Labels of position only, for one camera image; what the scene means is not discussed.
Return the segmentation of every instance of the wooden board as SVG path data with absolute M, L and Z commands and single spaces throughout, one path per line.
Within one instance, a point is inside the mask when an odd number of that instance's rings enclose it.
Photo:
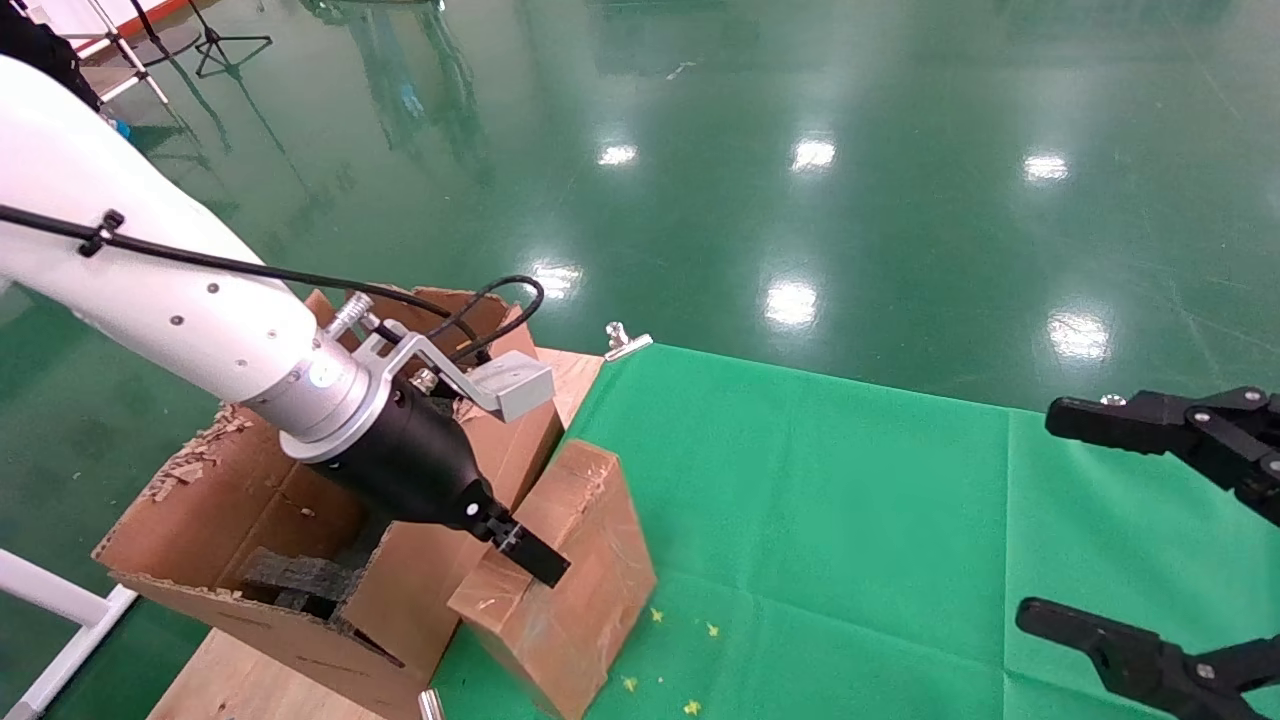
M 577 415 L 603 357 L 538 348 L 556 377 L 564 427 Z M 147 720 L 380 720 L 252 647 L 211 630 Z

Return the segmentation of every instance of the broken cardboard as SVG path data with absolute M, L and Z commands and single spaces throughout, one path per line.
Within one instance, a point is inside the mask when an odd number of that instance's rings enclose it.
M 472 297 L 413 292 L 451 311 Z M 319 292 L 307 305 L 321 325 L 333 315 Z M 488 296 L 466 319 L 485 334 L 517 311 Z M 417 332 L 440 323 L 384 299 L 375 299 L 374 313 Z M 436 338 L 445 350 L 465 342 L 456 328 Z M 509 350 L 535 356 L 526 327 L 493 345 L 495 356 Z M 511 424 L 465 407 L 456 416 L 494 495 L 517 506 L 562 434 L 554 406 L 548 402 Z M 198 474 L 189 469 L 197 464 Z M 220 628 L 364 707 L 390 720 L 417 720 L 415 696 L 430 683 L 458 623 L 447 601 L 483 557 L 484 543 L 438 525 L 393 523 L 328 619 L 269 605 L 269 596 L 241 579 L 257 548 L 333 559 L 365 520 L 352 493 L 287 457 L 266 421 L 246 407 L 223 406 L 214 425 L 161 468 L 93 557 L 125 587 Z
M 579 720 L 657 583 L 618 457 L 567 443 L 516 519 L 568 557 L 564 578 L 549 588 L 489 550 L 449 607 L 539 707 Z

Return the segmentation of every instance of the cable clip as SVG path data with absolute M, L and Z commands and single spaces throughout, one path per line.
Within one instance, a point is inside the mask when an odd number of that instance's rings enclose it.
M 124 224 L 124 215 L 119 210 L 108 210 L 102 213 L 102 222 L 97 224 L 93 231 L 93 237 L 84 240 L 84 245 L 76 249 L 84 258 L 92 258 L 97 255 L 99 250 L 106 246 L 106 243 L 115 240 L 115 231 L 120 229 Z

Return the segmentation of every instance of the silver mounting bracket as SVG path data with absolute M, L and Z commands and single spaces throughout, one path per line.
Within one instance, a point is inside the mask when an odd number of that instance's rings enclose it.
M 425 336 L 410 332 L 396 320 L 383 320 L 383 324 L 401 336 L 401 341 L 392 345 L 378 333 L 370 333 L 352 354 L 374 377 L 394 375 L 417 356 L 458 395 L 503 423 L 518 419 L 556 395 L 550 366 L 518 350 L 463 373 Z

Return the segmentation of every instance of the black cable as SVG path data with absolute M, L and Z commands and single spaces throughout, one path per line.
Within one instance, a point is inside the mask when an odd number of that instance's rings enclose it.
M 453 316 L 454 318 L 461 318 L 462 315 L 466 315 L 468 311 L 471 311 L 472 307 L 475 307 L 476 305 L 479 305 L 480 301 L 486 295 L 489 295 L 490 292 L 498 290 L 499 287 L 508 286 L 508 284 L 524 284 L 524 286 L 529 286 L 530 288 L 532 288 L 532 291 L 534 291 L 534 299 L 529 302 L 529 307 L 521 309 L 520 314 L 516 315 L 515 319 L 512 319 L 509 323 L 499 327 L 494 332 L 492 332 L 492 333 L 489 333 L 489 334 L 486 334 L 486 336 L 484 336 L 484 337 L 481 337 L 479 340 L 474 340 L 474 341 L 468 342 L 465 347 L 453 351 L 453 354 L 449 355 L 449 360 L 451 361 L 457 363 L 457 361 L 465 359 L 466 356 L 472 355 L 474 352 L 476 352 L 479 350 L 484 350 L 484 348 L 489 347 L 498 338 L 506 336 L 511 331 L 513 331 L 513 329 L 518 328 L 520 325 L 527 323 L 529 318 L 531 318 L 532 314 L 536 313 L 539 307 L 541 307 L 543 300 L 547 297 L 547 291 L 543 290 L 543 283 L 535 281 L 534 278 L 531 278 L 529 275 L 507 275 L 507 277 L 503 277 L 503 278 L 498 278 L 498 279 L 493 281 L 492 283 L 489 283 L 489 284 L 481 287 L 480 290 L 477 290 L 476 293 L 471 297 L 471 300 L 468 300 L 466 305 L 463 305 L 462 307 L 460 307 L 458 311 L 454 313 Z M 433 338 L 436 334 L 439 334 L 440 332 L 443 332 L 444 328 L 445 328 L 445 325 L 440 325 L 440 327 L 433 329 L 431 332 L 426 333 L 426 337 L 428 338 Z
M 429 301 L 402 292 L 398 290 L 392 290 L 388 287 L 381 287 L 372 283 L 365 283 L 360 281 L 348 281 L 343 278 L 333 278 L 329 275 L 319 275 L 315 273 L 302 273 L 297 270 L 288 270 L 284 268 L 274 268 L 270 265 L 257 265 L 253 263 L 244 263 L 242 260 L 232 260 L 229 258 L 218 258 L 216 255 L 206 255 L 204 252 L 195 252 L 191 250 L 182 250 L 178 247 L 169 247 L 166 245 L 157 245 L 145 240 L 138 240 L 136 237 L 129 237 L 127 234 L 119 233 L 102 233 L 101 228 L 92 228 L 88 225 L 81 225 L 77 223 L 69 223 L 67 220 L 60 220 L 58 218 L 49 218 L 46 215 L 40 215 L 37 213 L 31 213 L 27 210 L 20 210 L 18 208 L 10 208 L 8 205 L 0 205 L 0 220 L 8 222 L 15 225 L 22 225 L 24 228 L 47 232 L 52 234 L 60 234 L 64 237 L 70 237 L 74 240 L 83 241 L 86 243 L 99 243 L 100 246 L 115 247 L 119 250 L 127 250 L 131 252 L 137 252 L 140 255 L 147 255 L 151 258 L 160 258 L 163 260 L 172 260 L 174 263 L 184 263 L 188 265 L 198 265 L 202 268 L 212 268 L 216 270 L 225 270 L 230 273 L 238 273 L 243 275 L 252 275 L 260 278 L 270 278 L 279 281 L 291 281 L 305 284 L 311 284 L 316 287 L 330 287 L 337 290 L 351 290 L 356 292 L 364 292 L 367 295 L 376 295 L 380 297 L 387 297 L 389 300 L 396 300 L 413 307 L 419 307 L 433 315 L 444 318 L 444 323 L 434 328 L 428 337 L 434 337 L 439 334 L 445 328 L 451 325 L 457 325 L 463 334 L 467 336 L 468 342 L 466 346 L 456 351 L 451 360 L 457 361 L 458 359 L 467 357 L 479 351 L 485 350 L 495 340 L 506 336 L 511 331 L 516 329 L 521 324 L 526 323 L 530 315 L 538 310 L 538 306 L 543 302 L 544 291 L 541 283 L 530 278 L 527 275 L 508 275 L 489 283 L 480 292 L 476 293 L 466 305 L 463 305 L 457 313 L 449 313 L 447 309 Z M 522 283 L 529 284 L 534 288 L 534 301 L 530 302 L 529 307 L 522 310 L 511 323 L 498 328 L 497 331 L 486 334 L 483 338 L 477 338 L 476 333 L 471 327 L 462 320 L 468 310 L 475 307 L 480 299 L 493 288 L 500 287 L 503 284 Z

